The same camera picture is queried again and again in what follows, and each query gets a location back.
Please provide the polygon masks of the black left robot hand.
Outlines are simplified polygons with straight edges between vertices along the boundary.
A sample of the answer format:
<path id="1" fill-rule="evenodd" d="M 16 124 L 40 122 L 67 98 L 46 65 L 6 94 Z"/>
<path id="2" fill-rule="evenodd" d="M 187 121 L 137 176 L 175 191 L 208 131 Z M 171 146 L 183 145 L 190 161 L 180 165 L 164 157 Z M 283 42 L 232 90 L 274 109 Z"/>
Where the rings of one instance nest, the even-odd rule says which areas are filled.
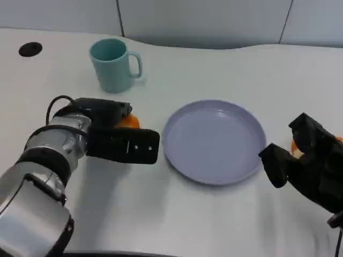
<path id="1" fill-rule="evenodd" d="M 92 120 L 87 156 L 120 163 L 156 163 L 160 134 L 121 124 L 132 112 L 130 103 L 83 97 L 76 99 L 76 105 Z"/>

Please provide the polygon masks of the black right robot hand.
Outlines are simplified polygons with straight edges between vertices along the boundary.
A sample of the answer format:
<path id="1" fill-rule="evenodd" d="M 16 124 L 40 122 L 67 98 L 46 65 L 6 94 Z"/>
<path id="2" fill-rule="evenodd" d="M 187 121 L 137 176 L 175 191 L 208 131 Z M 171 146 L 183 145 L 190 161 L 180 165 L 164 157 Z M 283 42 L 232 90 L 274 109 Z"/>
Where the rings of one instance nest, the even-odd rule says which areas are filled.
<path id="1" fill-rule="evenodd" d="M 305 113 L 289 127 L 303 154 L 296 158 L 273 143 L 263 149 L 258 156 L 270 182 L 276 188 L 290 183 L 327 211 L 342 211 L 342 142 Z"/>

